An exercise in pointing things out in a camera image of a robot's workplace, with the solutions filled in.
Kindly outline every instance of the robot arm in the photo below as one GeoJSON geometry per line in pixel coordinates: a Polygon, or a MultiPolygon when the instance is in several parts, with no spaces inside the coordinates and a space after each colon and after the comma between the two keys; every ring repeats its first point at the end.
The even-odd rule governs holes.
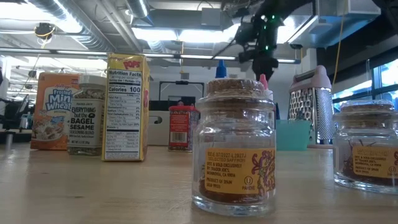
{"type": "MultiPolygon", "coordinates": [[[[381,7],[380,2],[385,2],[385,0],[373,1],[379,7],[381,7]]],[[[296,9],[311,2],[313,0],[264,0],[251,21],[241,23],[234,38],[244,49],[239,53],[239,62],[253,60],[252,69],[257,80],[261,74],[265,74],[268,81],[274,73],[273,69],[279,65],[273,57],[277,48],[278,27],[282,26],[283,20],[296,9]],[[256,41],[254,48],[249,49],[248,42],[254,41],[256,41]]]]}

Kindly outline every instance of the yellow cereal box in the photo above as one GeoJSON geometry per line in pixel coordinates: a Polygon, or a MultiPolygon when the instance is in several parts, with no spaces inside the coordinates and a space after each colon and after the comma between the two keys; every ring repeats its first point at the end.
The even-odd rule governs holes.
{"type": "Polygon", "coordinates": [[[149,120],[149,77],[145,56],[108,55],[102,160],[144,160],[149,120]]]}
{"type": "Polygon", "coordinates": [[[67,119],[70,115],[72,95],[79,89],[78,82],[78,74],[40,74],[31,149],[67,149],[67,119]]]}

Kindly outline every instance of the teal container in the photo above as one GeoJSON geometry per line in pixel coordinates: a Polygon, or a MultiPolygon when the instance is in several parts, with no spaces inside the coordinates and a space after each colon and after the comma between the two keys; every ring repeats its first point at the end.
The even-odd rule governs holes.
{"type": "Polygon", "coordinates": [[[310,142],[309,121],[276,121],[276,149],[278,151],[306,151],[310,142]]]}

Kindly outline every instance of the pops cereal box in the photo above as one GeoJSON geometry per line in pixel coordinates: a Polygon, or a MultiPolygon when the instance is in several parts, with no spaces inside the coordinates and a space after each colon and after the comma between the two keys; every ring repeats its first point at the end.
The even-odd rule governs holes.
{"type": "Polygon", "coordinates": [[[102,160],[144,160],[149,120],[149,75],[145,56],[108,55],[102,160]]]}

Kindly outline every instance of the window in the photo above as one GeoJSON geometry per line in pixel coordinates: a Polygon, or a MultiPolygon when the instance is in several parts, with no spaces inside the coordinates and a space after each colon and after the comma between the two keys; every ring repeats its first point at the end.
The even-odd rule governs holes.
{"type": "Polygon", "coordinates": [[[341,105],[349,100],[371,99],[389,100],[393,103],[395,110],[398,111],[398,59],[371,70],[367,69],[366,73],[372,74],[370,75],[372,80],[332,95],[335,112],[339,112],[341,105]]]}
{"type": "Polygon", "coordinates": [[[362,93],[364,91],[371,91],[372,89],[371,87],[372,87],[372,80],[368,80],[366,82],[363,82],[346,90],[335,93],[333,94],[332,98],[333,99],[344,98],[347,96],[352,96],[357,93],[362,93]]]}
{"type": "Polygon", "coordinates": [[[398,84],[398,59],[379,67],[381,73],[381,86],[398,84]]]}
{"type": "Polygon", "coordinates": [[[398,90],[396,91],[390,91],[387,93],[382,93],[381,98],[383,100],[389,100],[394,104],[394,108],[396,111],[398,111],[398,90]]]}

